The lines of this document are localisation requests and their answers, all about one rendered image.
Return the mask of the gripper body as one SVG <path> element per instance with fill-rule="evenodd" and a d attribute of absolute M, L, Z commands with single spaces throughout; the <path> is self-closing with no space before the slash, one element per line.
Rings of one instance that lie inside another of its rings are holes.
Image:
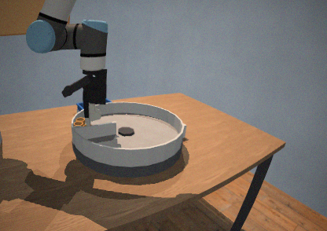
<path fill-rule="evenodd" d="M 89 79 L 91 81 L 91 83 L 83 87 L 83 99 L 84 95 L 86 95 L 86 101 L 88 101 L 88 103 L 96 105 L 105 105 L 107 94 L 107 69 L 102 69 L 98 71 L 83 70 L 83 74 L 89 75 Z M 95 77 L 93 77 L 93 75 L 95 75 Z"/>

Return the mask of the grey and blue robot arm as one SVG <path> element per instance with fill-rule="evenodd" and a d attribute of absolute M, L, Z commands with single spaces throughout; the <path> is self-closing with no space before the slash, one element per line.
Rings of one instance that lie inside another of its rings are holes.
<path fill-rule="evenodd" d="M 45 0 L 36 21 L 27 29 L 26 41 L 36 53 L 57 50 L 80 50 L 80 68 L 98 71 L 105 68 L 108 24 L 100 20 L 83 20 L 67 24 L 76 0 Z M 71 96 L 91 83 L 89 76 L 66 86 L 62 94 Z"/>

